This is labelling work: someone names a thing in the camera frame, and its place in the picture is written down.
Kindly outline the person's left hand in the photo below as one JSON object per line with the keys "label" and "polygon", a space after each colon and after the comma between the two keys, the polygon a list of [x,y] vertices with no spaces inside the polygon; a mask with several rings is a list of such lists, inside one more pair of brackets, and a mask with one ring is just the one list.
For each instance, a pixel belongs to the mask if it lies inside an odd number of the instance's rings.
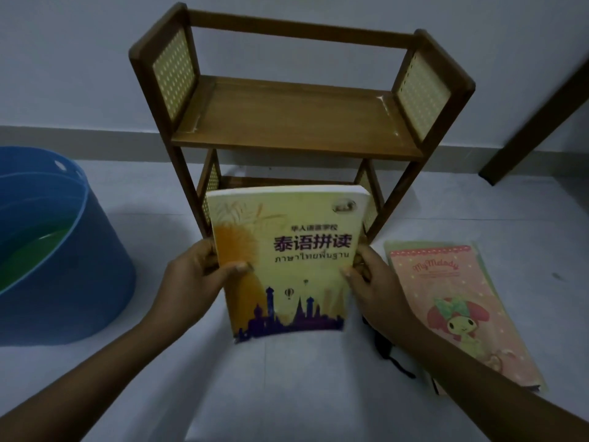
{"label": "person's left hand", "polygon": [[219,265],[213,238],[196,242],[168,263],[144,320],[165,334],[184,334],[202,319],[225,287],[216,285],[216,270],[226,264]]}

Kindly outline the person's left forearm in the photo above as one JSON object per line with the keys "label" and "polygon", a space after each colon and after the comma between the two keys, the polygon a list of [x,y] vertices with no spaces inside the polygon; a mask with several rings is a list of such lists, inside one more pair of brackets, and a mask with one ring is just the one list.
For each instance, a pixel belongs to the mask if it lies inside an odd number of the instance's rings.
{"label": "person's left forearm", "polygon": [[80,442],[117,397],[198,321],[156,316],[90,356],[0,417],[0,442]]}

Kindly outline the small wooden rattan bookshelf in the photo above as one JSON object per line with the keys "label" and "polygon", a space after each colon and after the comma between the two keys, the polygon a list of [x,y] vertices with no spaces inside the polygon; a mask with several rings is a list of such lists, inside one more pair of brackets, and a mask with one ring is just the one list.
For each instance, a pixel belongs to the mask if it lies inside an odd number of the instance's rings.
{"label": "small wooden rattan bookshelf", "polygon": [[[406,51],[392,88],[332,87],[202,75],[192,28]],[[412,34],[221,14],[178,2],[129,49],[129,61],[203,237],[206,194],[320,184],[223,175],[218,150],[361,160],[372,196],[363,233],[382,230],[471,96],[475,81],[424,29]]]}

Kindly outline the blue plastic tub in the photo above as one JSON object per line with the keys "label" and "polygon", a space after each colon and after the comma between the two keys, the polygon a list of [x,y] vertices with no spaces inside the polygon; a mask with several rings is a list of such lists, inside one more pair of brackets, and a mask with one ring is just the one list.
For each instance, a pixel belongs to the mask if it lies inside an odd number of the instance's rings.
{"label": "blue plastic tub", "polygon": [[135,267],[83,169],[46,149],[0,147],[0,347],[88,338],[135,287]]}

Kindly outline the yellow language textbook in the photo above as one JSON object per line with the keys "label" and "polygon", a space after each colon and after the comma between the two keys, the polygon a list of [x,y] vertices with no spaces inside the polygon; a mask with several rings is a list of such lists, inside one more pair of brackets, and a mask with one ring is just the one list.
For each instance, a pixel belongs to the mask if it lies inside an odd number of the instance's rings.
{"label": "yellow language textbook", "polygon": [[218,263],[250,270],[225,287],[236,343],[342,331],[372,195],[357,184],[231,188],[205,197]]}

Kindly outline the dark wooden furniture leg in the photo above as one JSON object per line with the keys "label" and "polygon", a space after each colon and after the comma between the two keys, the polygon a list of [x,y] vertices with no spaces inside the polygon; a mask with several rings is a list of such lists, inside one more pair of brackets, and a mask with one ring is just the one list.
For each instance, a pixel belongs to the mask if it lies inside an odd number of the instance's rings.
{"label": "dark wooden furniture leg", "polygon": [[499,183],[584,103],[589,101],[589,55],[574,73],[478,172]]}

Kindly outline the person's right hand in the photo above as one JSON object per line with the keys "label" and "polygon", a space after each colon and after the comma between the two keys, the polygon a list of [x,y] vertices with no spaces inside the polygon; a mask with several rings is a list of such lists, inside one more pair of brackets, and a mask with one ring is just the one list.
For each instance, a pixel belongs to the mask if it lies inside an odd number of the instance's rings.
{"label": "person's right hand", "polygon": [[406,332],[413,331],[418,322],[399,278],[380,255],[364,243],[357,246],[352,267],[364,278],[364,294],[353,294],[363,318],[393,344],[404,345]]}

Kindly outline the pink cartoon character notebook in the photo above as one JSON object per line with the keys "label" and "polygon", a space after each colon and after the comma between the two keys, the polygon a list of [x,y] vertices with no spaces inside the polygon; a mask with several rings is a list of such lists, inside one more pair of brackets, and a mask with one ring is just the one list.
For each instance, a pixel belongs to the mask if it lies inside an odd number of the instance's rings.
{"label": "pink cartoon character notebook", "polygon": [[387,259],[432,332],[534,393],[546,383],[473,243],[388,240]]}

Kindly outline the person's right forearm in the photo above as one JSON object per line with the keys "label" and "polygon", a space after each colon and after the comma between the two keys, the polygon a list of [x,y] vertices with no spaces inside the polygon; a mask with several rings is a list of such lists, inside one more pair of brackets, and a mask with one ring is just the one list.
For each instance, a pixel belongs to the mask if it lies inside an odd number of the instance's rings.
{"label": "person's right forearm", "polygon": [[589,442],[589,422],[406,319],[379,329],[413,357],[493,442]]}

